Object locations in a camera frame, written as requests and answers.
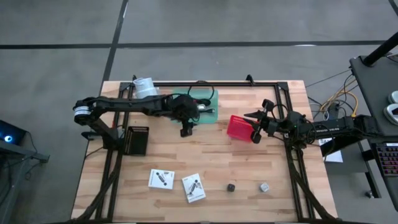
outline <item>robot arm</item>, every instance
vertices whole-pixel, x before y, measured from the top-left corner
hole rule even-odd
[[[316,139],[339,136],[354,136],[362,139],[381,134],[376,120],[370,116],[360,115],[355,118],[345,116],[328,121],[310,122],[305,115],[296,111],[288,112],[285,119],[268,117],[268,111],[272,111],[275,107],[269,100],[264,100],[263,107],[264,111],[245,114],[247,117],[257,119],[257,122],[245,119],[254,128],[251,135],[254,143],[259,143],[261,140],[261,130],[264,130],[268,136],[273,136],[275,132],[285,134],[287,142],[296,149],[304,149],[307,144],[311,144]]]
[[[199,110],[194,99],[189,95],[157,95],[143,99],[107,98],[103,96],[89,97],[79,100],[73,107],[75,122],[88,125],[102,136],[105,149],[115,149],[119,144],[116,128],[109,128],[100,116],[109,111],[140,112],[148,116],[165,116],[182,123],[181,137],[192,135],[193,123],[190,119],[199,117]]]

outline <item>gray concrete floor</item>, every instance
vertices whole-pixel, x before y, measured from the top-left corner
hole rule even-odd
[[[122,0],[1,1],[0,44],[111,43]],[[383,40],[398,17],[387,0],[130,0],[119,42]],[[304,80],[310,84],[348,69],[348,60],[377,46],[119,49],[110,80],[135,74],[155,80]],[[0,119],[32,132],[50,161],[34,170],[18,198],[13,223],[67,220],[87,142],[72,106],[100,90],[109,50],[0,50]],[[346,75],[311,86],[325,101]],[[358,89],[359,112],[368,114]],[[367,199],[364,174],[328,166],[339,217],[395,223],[375,164],[380,199]]]

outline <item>small black box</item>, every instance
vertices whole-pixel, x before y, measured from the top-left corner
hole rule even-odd
[[[226,188],[227,191],[229,192],[234,192],[235,191],[235,185],[233,184],[228,184],[228,187]]]
[[[149,127],[130,126],[124,138],[124,155],[144,156],[147,152]]]

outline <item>product box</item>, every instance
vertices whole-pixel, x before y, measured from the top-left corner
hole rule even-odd
[[[206,197],[205,189],[200,181],[199,174],[193,174],[182,179],[182,184],[187,195],[188,203],[203,199]]]
[[[173,189],[174,171],[168,170],[150,170],[148,187],[160,189]]]

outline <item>black dice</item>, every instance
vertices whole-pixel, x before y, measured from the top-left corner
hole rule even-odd
[[[227,191],[229,192],[234,192],[235,191],[235,185],[233,184],[228,184],[228,187],[226,188]]]

